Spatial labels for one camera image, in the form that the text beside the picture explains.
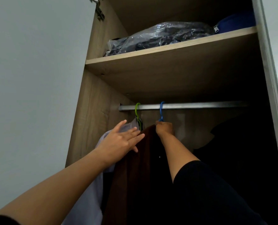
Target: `sleeve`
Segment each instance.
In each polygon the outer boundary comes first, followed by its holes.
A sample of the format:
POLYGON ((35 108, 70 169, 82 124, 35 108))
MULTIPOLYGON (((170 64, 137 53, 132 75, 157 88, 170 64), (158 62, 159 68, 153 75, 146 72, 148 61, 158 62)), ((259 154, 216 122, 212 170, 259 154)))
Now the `sleeve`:
POLYGON ((0 215, 0 224, 4 225, 20 225, 16 220, 13 220, 10 217, 0 215))
POLYGON ((238 193, 201 161, 184 165, 173 183, 179 224, 267 225, 238 193))

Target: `wooden shelf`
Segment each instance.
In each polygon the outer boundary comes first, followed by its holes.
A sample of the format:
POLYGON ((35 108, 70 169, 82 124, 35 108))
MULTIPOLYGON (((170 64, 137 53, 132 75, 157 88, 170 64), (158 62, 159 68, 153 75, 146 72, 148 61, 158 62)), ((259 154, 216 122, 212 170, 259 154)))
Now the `wooden shelf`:
POLYGON ((256 27, 86 60, 86 68, 142 103, 245 99, 263 77, 256 27))

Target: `blue fabric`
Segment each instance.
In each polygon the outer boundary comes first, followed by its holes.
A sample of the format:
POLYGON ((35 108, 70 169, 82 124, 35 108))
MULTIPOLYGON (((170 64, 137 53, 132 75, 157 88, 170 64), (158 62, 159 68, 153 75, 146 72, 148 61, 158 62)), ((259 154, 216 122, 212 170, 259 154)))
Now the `blue fabric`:
POLYGON ((256 26, 256 19, 255 19, 254 12, 252 10, 241 12, 241 13, 233 14, 221 20, 217 24, 217 27, 219 29, 217 34, 239 30, 242 28, 249 28, 253 26, 256 26))

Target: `blue hanger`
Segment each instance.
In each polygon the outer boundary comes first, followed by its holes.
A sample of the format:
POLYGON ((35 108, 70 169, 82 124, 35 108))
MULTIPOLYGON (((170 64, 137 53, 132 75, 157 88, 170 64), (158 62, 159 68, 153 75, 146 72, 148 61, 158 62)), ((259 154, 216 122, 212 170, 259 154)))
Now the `blue hanger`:
POLYGON ((160 119, 159 121, 163 121, 163 122, 164 122, 163 114, 162 114, 163 103, 165 103, 165 102, 163 101, 163 102, 161 102, 161 104, 160 104, 160 115, 161 115, 161 119, 160 119))

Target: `hinge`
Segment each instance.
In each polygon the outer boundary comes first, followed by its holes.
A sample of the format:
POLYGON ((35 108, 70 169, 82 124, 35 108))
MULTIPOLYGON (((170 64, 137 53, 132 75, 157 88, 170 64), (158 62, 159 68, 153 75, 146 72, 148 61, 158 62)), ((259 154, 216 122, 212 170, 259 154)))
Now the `hinge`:
POLYGON ((100 0, 90 0, 91 2, 95 2, 96 3, 96 9, 95 12, 97 13, 97 19, 100 21, 104 21, 104 14, 102 13, 101 9, 100 9, 100 0))

